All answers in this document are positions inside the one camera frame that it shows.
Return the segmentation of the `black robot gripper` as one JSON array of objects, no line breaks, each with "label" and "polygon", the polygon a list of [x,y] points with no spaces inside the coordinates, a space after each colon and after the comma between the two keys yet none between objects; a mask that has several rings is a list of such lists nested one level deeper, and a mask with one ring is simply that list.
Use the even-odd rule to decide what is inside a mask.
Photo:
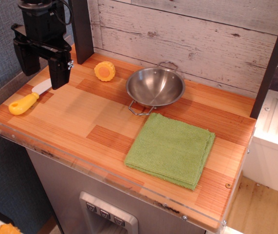
[{"label": "black robot gripper", "polygon": [[[67,84],[70,79],[71,46],[63,36],[66,26],[72,23],[72,17],[66,20],[65,10],[71,12],[69,4],[64,0],[19,0],[18,7],[22,11],[23,25],[14,24],[14,50],[23,73],[33,75],[40,70],[39,57],[49,59],[49,73],[52,89],[56,90]],[[61,57],[52,58],[46,48],[55,49]]]}]

